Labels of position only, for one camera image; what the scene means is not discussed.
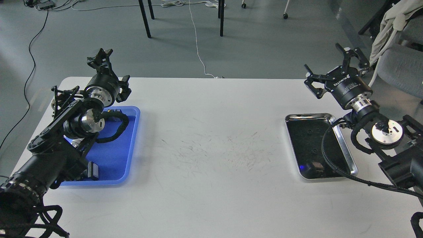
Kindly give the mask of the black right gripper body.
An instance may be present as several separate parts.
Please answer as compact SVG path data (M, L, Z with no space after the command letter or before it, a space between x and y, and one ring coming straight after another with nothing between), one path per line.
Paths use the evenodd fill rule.
M345 71L340 66L327 73L325 89L329 91L342 109L352 109L350 101L361 94L371 96L373 91L358 76L359 71L348 67Z

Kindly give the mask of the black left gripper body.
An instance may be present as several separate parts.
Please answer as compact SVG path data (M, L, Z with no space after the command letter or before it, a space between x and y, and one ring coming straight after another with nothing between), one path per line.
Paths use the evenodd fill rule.
M104 107L111 106L119 93L118 78L97 73L86 85L85 91L91 98L99 99Z

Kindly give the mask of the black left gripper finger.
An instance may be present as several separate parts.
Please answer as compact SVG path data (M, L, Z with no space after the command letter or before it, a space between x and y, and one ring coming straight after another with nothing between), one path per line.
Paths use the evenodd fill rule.
M132 90L129 87L130 75L125 75L122 80L118 81L118 86L121 91L117 94L116 101L118 103L126 101L130 96Z
M87 57L87 64L91 68L96 69L97 73L112 76L113 70L110 63L110 56L112 52L113 49L104 50L103 48L100 48L95 56Z

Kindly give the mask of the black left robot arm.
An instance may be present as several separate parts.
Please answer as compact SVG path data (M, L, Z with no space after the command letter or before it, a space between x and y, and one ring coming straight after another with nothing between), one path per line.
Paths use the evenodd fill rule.
M62 207L45 206L43 196L64 181L97 180L97 164L86 159L95 143L117 139L129 118L119 110L104 111L131 94L129 75L119 80L112 70L112 49L99 49L87 64L96 70L87 86L70 90L52 87L53 121L27 146L32 157L1 185L1 237L26 238L30 229L44 229L68 238L59 225Z

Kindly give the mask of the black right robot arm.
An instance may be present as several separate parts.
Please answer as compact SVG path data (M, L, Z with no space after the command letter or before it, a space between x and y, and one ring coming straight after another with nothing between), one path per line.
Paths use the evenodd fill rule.
M321 151L326 163L345 178L387 191L406 193L422 199L422 125L409 115L402 120L388 119L379 111L376 101L369 98L372 90L361 78L370 63L360 48L351 49L336 43L343 54L343 62L326 74L314 74L308 65L305 68L305 85L320 99L329 92L344 110L351 110L337 119L322 137ZM326 154L325 140L330 129L344 124L351 129L351 141L360 151L375 153L380 159L379 167L389 179L390 185L357 178L340 169Z

